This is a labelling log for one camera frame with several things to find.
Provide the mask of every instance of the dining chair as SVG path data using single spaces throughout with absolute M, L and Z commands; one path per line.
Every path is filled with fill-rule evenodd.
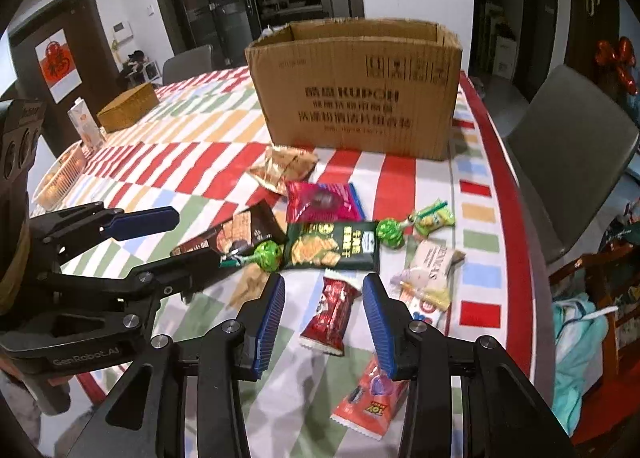
M 162 84 L 180 82 L 192 76 L 214 70 L 214 51 L 211 44 L 187 50 L 167 60 L 162 67 Z
M 595 84 L 561 65 L 504 141 L 549 264 L 609 196 L 638 147 L 638 128 Z
M 611 251 L 584 254 L 565 264 L 549 276 L 551 287 L 584 270 L 585 291 L 597 309 L 613 306 L 616 302 L 629 305 L 626 313 L 607 314 L 609 330 L 602 342 L 602 381 L 614 380 L 629 370 L 640 359 L 640 339 L 618 348 L 616 329 L 640 317 L 640 247 L 625 243 Z

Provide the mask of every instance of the red candy bar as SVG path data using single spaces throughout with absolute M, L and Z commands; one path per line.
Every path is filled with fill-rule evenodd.
M 351 305 L 360 295 L 357 285 L 343 281 L 337 272 L 327 271 L 316 315 L 300 333 L 300 344 L 332 355 L 344 355 L 342 338 L 349 323 Z

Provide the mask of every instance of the blue cloth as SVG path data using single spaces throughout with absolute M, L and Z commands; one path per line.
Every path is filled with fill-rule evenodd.
M 554 331 L 556 335 L 556 383 L 552 411 L 571 436 L 580 420 L 584 372 L 607 334 L 604 313 L 585 293 L 574 298 L 554 301 Z

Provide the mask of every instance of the cardboard box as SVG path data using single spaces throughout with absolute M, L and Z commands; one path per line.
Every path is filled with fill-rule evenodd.
M 295 22 L 245 54 L 275 144 L 446 157 L 462 48 L 444 26 Z

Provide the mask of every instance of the green snack package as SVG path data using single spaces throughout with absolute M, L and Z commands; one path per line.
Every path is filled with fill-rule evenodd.
M 435 200 L 432 205 L 425 207 L 423 210 L 432 209 L 441 203 L 442 200 Z M 420 217 L 420 211 L 418 211 L 416 215 L 417 219 L 414 223 L 415 230 L 424 237 L 428 237 L 431 232 L 437 231 L 440 227 L 455 225 L 456 223 L 453 213 L 448 207 L 443 207 L 435 211 L 433 214 L 424 217 Z
M 284 268 L 380 269 L 376 221 L 290 223 Z

